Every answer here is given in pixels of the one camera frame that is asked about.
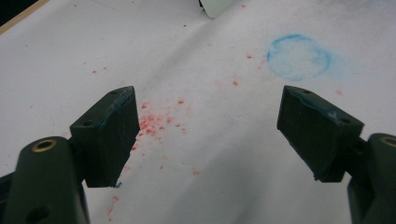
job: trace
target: pink dust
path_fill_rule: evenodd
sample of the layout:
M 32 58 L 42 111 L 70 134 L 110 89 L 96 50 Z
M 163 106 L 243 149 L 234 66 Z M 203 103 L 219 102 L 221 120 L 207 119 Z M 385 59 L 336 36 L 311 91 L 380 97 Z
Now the pink dust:
M 193 168 L 193 169 L 192 169 L 192 174 L 193 174 L 194 176 L 198 176 L 198 175 L 201 174 L 201 171 L 200 171 L 200 170 L 197 170 L 197 169 L 195 169 L 195 168 Z
M 129 171 L 129 170 L 131 170 L 131 166 L 124 166 L 123 168 L 122 168 L 122 171 Z
M 267 59 L 266 58 L 262 59 L 257 69 L 262 70 L 266 63 L 267 63 Z
M 119 200 L 120 200 L 120 198 L 119 198 L 118 196 L 116 196 L 116 195 L 113 196 L 111 205 L 107 208 L 107 211 L 106 211 L 106 215 L 107 215 L 108 221 L 113 220 L 113 216 L 111 216 L 111 213 L 112 213 L 113 210 L 114 210 L 114 205 L 115 205 L 116 202 L 118 202 Z
M 184 111 L 186 117 L 191 117 L 192 104 L 188 106 L 185 104 L 186 100 L 183 98 L 179 98 L 174 103 L 166 100 L 166 104 L 152 103 L 150 101 L 144 102 L 140 106 L 141 111 L 139 112 L 140 132 L 136 137 L 132 150 L 137 150 L 146 143 L 150 144 L 152 140 L 162 143 L 163 133 L 171 127 L 175 127 L 172 125 L 175 123 L 175 118 L 171 114 Z M 187 129 L 185 127 L 183 129 L 181 130 L 182 133 L 186 134 Z
M 337 95 L 340 95 L 340 96 L 344 95 L 344 93 L 342 91 L 340 91 L 340 90 L 337 90 L 335 93 L 337 93 Z

